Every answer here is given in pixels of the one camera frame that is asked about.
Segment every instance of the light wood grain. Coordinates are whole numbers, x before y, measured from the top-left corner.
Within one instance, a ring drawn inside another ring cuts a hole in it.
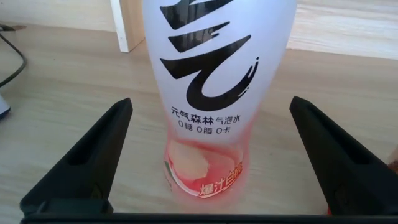
[[[109,199],[118,212],[181,212],[164,181],[165,119],[145,43],[122,54],[112,33],[40,26],[7,37],[29,65],[0,90],[12,107],[0,121],[2,223],[22,218],[20,199],[125,97],[134,112]],[[0,78],[19,63],[0,42]],[[243,198],[223,212],[325,213],[292,97],[315,103],[385,161],[397,146],[397,70],[393,60],[288,50],[254,126]]]
[[[1,0],[0,21],[116,31],[110,0]]]
[[[111,1],[123,6],[124,24],[114,21]],[[117,31],[127,52],[142,40],[140,1],[2,0],[0,21]],[[398,1],[298,0],[288,48],[398,59]]]
[[[130,52],[145,39],[141,0],[111,0],[121,52]]]
[[[298,0],[288,47],[398,59],[398,1]]]

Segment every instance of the wooden table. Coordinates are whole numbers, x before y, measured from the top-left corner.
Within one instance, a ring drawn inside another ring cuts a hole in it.
[[[2,223],[22,218],[20,199],[125,97],[134,113],[109,200],[118,212],[179,212],[164,184],[165,119],[145,43],[122,54],[114,33],[40,26],[6,37],[29,65],[1,89],[12,106],[0,121]],[[20,62],[0,42],[0,78]],[[397,145],[397,71],[393,60],[288,50],[254,126],[244,197],[223,212],[325,213],[289,112],[292,97],[313,102],[385,161]]]

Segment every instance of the green leaf graphic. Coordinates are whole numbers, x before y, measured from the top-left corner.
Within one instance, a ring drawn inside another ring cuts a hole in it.
[[[174,181],[175,183],[177,183],[177,182],[175,181],[174,177],[173,177],[172,171],[170,170],[170,169],[171,169],[171,168],[170,168],[170,164],[169,164],[167,161],[164,161],[164,164],[165,164],[165,166],[166,166],[167,172],[169,173],[169,176],[173,179],[173,181]]]

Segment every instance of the white object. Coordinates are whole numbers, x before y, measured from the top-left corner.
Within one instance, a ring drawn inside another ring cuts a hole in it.
[[[296,0],[143,2],[147,47],[176,138],[238,141],[284,55],[296,7]]]
[[[10,111],[10,106],[0,95],[0,119],[5,117],[5,115]]]

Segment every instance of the plastic bottle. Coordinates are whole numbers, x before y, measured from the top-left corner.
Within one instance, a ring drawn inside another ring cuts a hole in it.
[[[253,121],[296,7],[296,0],[143,1],[169,125],[165,173],[179,198],[216,203],[242,189]]]

